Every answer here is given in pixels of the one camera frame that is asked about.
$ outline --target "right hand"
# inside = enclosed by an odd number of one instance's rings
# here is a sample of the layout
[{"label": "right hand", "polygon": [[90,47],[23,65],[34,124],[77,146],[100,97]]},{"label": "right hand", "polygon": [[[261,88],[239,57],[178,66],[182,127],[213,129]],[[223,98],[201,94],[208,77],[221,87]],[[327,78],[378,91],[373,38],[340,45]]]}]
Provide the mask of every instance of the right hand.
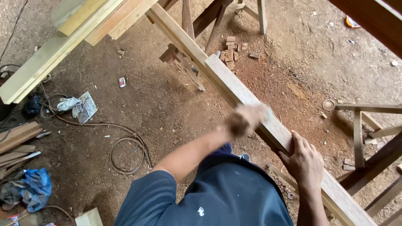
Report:
[{"label": "right hand", "polygon": [[321,180],[324,171],[324,161],[315,146],[297,132],[291,131],[295,143],[294,153],[288,157],[279,151],[279,157],[287,171],[296,180],[299,191],[321,192]]}]

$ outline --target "white logo on shirt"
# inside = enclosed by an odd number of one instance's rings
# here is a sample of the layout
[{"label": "white logo on shirt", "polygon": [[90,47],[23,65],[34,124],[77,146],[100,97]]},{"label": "white logo on shirt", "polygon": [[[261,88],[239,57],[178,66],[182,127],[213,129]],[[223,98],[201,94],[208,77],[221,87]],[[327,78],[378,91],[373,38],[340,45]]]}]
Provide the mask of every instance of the white logo on shirt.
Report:
[{"label": "white logo on shirt", "polygon": [[201,217],[204,216],[204,209],[203,209],[202,207],[200,207],[200,208],[198,209],[198,212],[200,213],[200,216],[201,216]]}]

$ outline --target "dirt floor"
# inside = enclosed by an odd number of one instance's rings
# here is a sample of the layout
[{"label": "dirt floor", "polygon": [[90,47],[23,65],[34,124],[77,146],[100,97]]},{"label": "dirt floor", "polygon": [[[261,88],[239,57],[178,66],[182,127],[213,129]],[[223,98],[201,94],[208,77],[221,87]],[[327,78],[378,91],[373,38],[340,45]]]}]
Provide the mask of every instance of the dirt floor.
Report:
[{"label": "dirt floor", "polygon": [[[193,19],[211,0],[191,1]],[[25,0],[0,2],[0,50],[9,40],[17,16]],[[50,10],[58,0],[29,0],[15,27],[3,64],[23,64],[33,55],[34,46],[42,45],[54,32]],[[256,3],[247,1],[251,8]],[[169,14],[181,21],[181,1]],[[258,22],[242,12],[227,12],[212,47],[212,52],[225,49],[226,36],[236,36],[238,42],[248,42],[249,51],[261,54],[257,60],[240,53],[235,73],[262,101],[269,104],[276,116],[288,128],[298,131],[315,144],[322,153],[326,169],[338,177],[344,158],[353,158],[352,114],[347,111],[325,111],[326,99],[345,103],[402,103],[402,67],[392,67],[399,60],[391,51],[364,29],[345,26],[345,15],[325,0],[266,1],[267,35],[258,34]],[[196,40],[204,46],[211,25]],[[206,92],[192,85],[175,64],[164,64],[158,57],[167,49],[169,40],[142,17],[118,40],[106,36],[96,47],[85,41],[79,44],[52,72],[45,84],[48,94],[64,93],[92,95],[98,112],[94,122],[109,122],[135,130],[144,140],[152,164],[195,137],[217,126],[231,112],[229,105],[204,80]],[[121,56],[118,49],[125,51]],[[127,86],[120,88],[118,79],[125,77]],[[391,114],[371,115],[384,127],[400,123],[401,117]],[[74,217],[93,207],[99,209],[103,224],[113,225],[125,195],[134,179],[149,172],[144,161],[133,175],[115,172],[109,162],[110,148],[119,138],[129,136],[112,127],[78,127],[57,119],[37,118],[42,128],[53,133],[33,144],[43,151],[27,167],[45,167],[53,182],[49,204],[69,210]],[[370,128],[364,126],[363,138]],[[378,139],[387,141],[391,137]],[[234,154],[247,152],[251,161],[261,167],[273,163],[288,175],[279,158],[255,134],[232,143]],[[119,144],[113,159],[116,165],[132,169],[140,162],[141,153],[133,145]],[[376,146],[364,147],[370,157]],[[359,191],[354,198],[367,206],[391,184],[399,174],[396,165]],[[191,173],[178,185],[179,201],[195,174]],[[296,222],[298,200],[287,199],[292,219]],[[374,218],[382,223],[402,207],[397,196]],[[71,225],[56,211],[45,210],[46,217],[57,225]]]}]

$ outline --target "dark blue t-shirt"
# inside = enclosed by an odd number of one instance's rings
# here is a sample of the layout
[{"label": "dark blue t-shirt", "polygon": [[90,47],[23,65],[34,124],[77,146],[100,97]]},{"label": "dark blue t-shirt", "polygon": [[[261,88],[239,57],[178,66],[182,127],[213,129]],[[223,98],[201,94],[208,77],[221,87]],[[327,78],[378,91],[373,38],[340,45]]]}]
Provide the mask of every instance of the dark blue t-shirt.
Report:
[{"label": "dark blue t-shirt", "polygon": [[174,177],[149,173],[132,182],[115,226],[293,225],[273,180],[247,164],[199,168],[178,204]]}]

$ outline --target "small container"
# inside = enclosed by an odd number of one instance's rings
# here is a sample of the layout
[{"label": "small container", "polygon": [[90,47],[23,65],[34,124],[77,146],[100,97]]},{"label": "small container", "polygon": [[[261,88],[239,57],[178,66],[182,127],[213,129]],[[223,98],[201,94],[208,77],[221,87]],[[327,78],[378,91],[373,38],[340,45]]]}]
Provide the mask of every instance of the small container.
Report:
[{"label": "small container", "polygon": [[125,78],[119,78],[120,87],[125,87]]}]

